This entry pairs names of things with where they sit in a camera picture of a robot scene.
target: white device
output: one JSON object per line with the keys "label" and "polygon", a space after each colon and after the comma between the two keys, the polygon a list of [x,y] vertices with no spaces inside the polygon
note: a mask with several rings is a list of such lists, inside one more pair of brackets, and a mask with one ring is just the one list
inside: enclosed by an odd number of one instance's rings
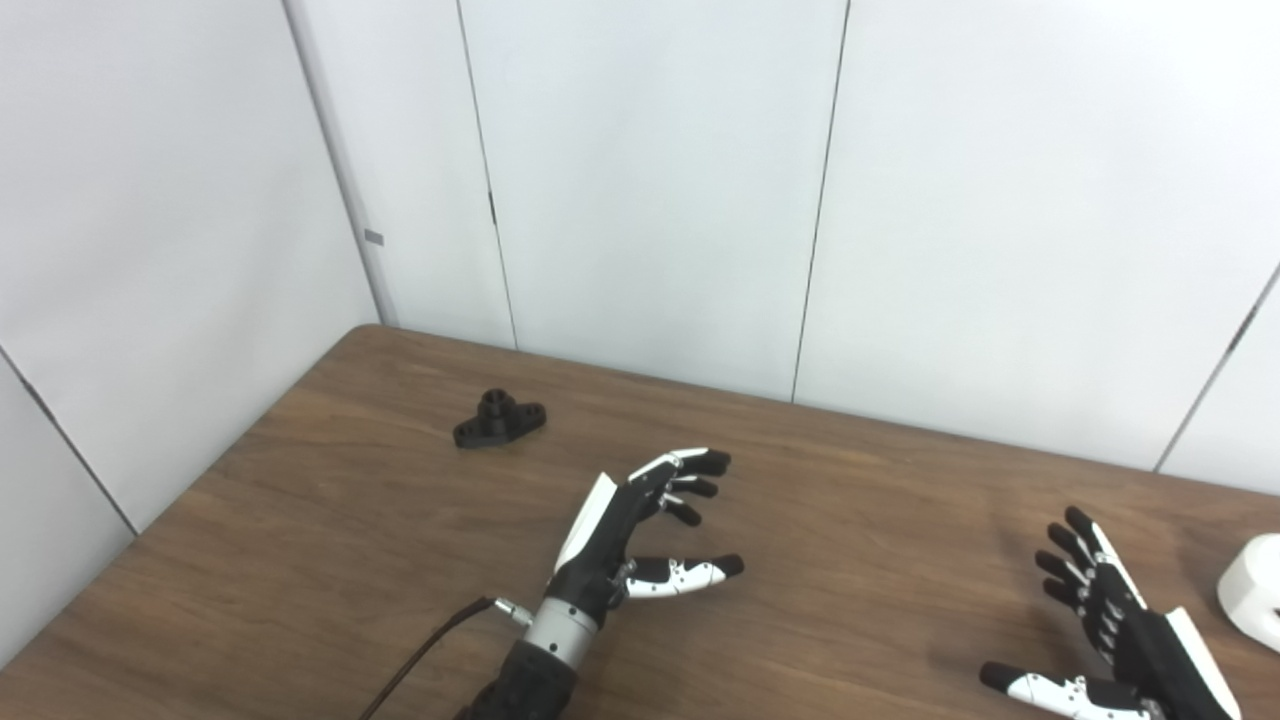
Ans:
{"label": "white device", "polygon": [[1217,583],[1217,600],[1242,633],[1280,652],[1280,533],[1244,546]]}

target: black fingertip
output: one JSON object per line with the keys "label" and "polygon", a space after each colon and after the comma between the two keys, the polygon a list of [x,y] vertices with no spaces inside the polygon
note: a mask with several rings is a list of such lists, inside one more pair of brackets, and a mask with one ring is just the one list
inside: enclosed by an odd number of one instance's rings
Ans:
{"label": "black fingertip", "polygon": [[1066,509],[1066,524],[1071,525],[1080,536],[1089,537],[1093,534],[1093,519],[1074,505]]}
{"label": "black fingertip", "polygon": [[1066,561],[1047,550],[1036,551],[1036,566],[1059,578],[1066,571]]}
{"label": "black fingertip", "polygon": [[719,486],[701,478],[689,483],[686,489],[699,497],[716,497],[719,495]]}
{"label": "black fingertip", "polygon": [[732,460],[728,452],[708,450],[696,457],[686,457],[681,465],[681,470],[695,475],[719,477],[728,471],[728,464]]}
{"label": "black fingertip", "polygon": [[746,564],[742,562],[742,556],[739,553],[722,555],[710,561],[712,565],[721,569],[726,578],[732,578],[733,575],[741,575],[746,570]]}
{"label": "black fingertip", "polygon": [[1071,588],[1062,580],[1055,578],[1044,578],[1043,583],[1044,594],[1052,597],[1053,600],[1061,602],[1062,605],[1075,609],[1080,603],[1080,597],[1071,591]]}
{"label": "black fingertip", "polygon": [[701,512],[694,510],[687,505],[668,503],[667,512],[676,516],[677,520],[689,525],[690,528],[696,528],[703,524]]}
{"label": "black fingertip", "polygon": [[1009,693],[1010,685],[1024,676],[1027,676],[1027,670],[1004,662],[984,662],[982,670],[978,671],[978,679],[982,680],[982,684],[1005,694]]}

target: white object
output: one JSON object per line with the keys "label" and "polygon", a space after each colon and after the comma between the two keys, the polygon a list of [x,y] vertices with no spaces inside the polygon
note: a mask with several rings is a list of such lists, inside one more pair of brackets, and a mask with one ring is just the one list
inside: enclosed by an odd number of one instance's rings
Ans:
{"label": "white object", "polygon": [[133,523],[376,320],[279,3],[0,3],[0,342]]}
{"label": "white object", "polygon": [[586,500],[582,501],[582,507],[577,511],[577,518],[573,519],[573,527],[570,528],[568,536],[564,537],[564,543],[561,544],[559,555],[556,557],[556,571],[561,569],[561,565],[568,562],[577,557],[577,553],[582,552],[586,547],[586,541],[591,539],[591,533],[600,524],[600,518],[604,516],[604,510],[609,507],[609,501],[613,500],[614,493],[618,492],[618,486],[613,483],[613,478],[600,473],[595,478],[595,484],[591,486],[591,492],[588,493]]}
{"label": "white object", "polygon": [[1277,35],[1240,0],[854,3],[796,401],[1153,468],[1280,261]]}
{"label": "white object", "polygon": [[1217,598],[1242,633],[1280,652],[1280,533],[1244,546],[1217,583]]}
{"label": "white object", "polygon": [[457,5],[288,5],[387,322],[512,347]]}
{"label": "white object", "polygon": [[1274,290],[1160,471],[1280,495],[1280,295]]}
{"label": "white object", "polygon": [[131,539],[0,359],[0,667]]}
{"label": "white object", "polygon": [[521,350],[790,398],[845,0],[463,0]]}

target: wall seam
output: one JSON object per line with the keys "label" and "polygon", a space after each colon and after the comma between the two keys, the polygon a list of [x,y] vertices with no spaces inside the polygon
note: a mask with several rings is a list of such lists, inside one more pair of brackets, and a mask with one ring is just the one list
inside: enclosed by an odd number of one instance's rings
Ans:
{"label": "wall seam", "polygon": [[809,245],[809,274],[804,286],[804,305],[800,310],[800,337],[796,341],[796,364],[791,374],[791,402],[796,401],[796,387],[800,384],[800,357],[804,352],[804,329],[809,322],[809,292],[813,290],[813,264],[818,256],[818,232],[822,228],[822,204],[827,196],[827,168],[831,165],[831,138],[836,129],[836,106],[840,101],[840,76],[845,69],[845,40],[849,37],[849,13],[852,0],[845,1],[845,24],[840,31],[840,53],[836,55],[836,82],[831,91],[831,117],[827,119],[827,147],[822,155],[822,179],[818,183],[818,208],[813,219],[813,242]]}
{"label": "wall seam", "polygon": [[102,484],[101,478],[97,477],[97,473],[93,471],[93,468],[88,464],[88,460],[84,459],[84,454],[82,454],[79,448],[76,447],[76,443],[72,442],[72,438],[70,436],[67,434],[67,430],[63,428],[63,424],[58,421],[58,418],[54,415],[54,411],[49,407],[49,404],[45,402],[45,398],[41,397],[40,392],[36,391],[36,387],[31,384],[31,380],[27,379],[27,375],[22,373],[22,370],[18,368],[18,364],[14,363],[13,357],[9,355],[8,351],[5,351],[3,346],[0,346],[0,359],[3,359],[4,363],[9,365],[9,369],[13,370],[13,374],[18,377],[18,382],[22,383],[23,389],[27,391],[27,395],[31,396],[31,398],[36,402],[36,406],[40,407],[40,411],[44,413],[45,419],[47,419],[49,424],[52,425],[54,429],[58,432],[58,437],[63,438],[63,442],[67,443],[67,447],[72,451],[72,455],[76,456],[76,460],[79,461],[82,468],[84,468],[84,471],[88,474],[90,479],[92,479],[93,484],[97,486],[99,492],[101,492],[102,497],[105,497],[106,501],[111,505],[111,509],[115,510],[115,514],[120,516],[120,520],[124,523],[124,527],[128,528],[131,533],[133,533],[133,537],[138,537],[138,529],[133,525],[133,521],[129,520],[129,516],[124,514],[124,509],[120,507],[120,503],[115,501],[115,497],[106,489],[106,486]]}

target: silver connector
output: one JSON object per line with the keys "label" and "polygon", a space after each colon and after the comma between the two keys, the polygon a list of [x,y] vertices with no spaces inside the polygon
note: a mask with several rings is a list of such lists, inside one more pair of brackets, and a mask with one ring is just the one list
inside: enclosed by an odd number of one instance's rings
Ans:
{"label": "silver connector", "polygon": [[527,628],[534,624],[532,612],[504,597],[499,597],[498,600],[493,601],[493,606],[497,607],[499,611],[502,611],[502,614],[506,615],[507,618],[511,618],[511,621],[520,625],[521,628]]}

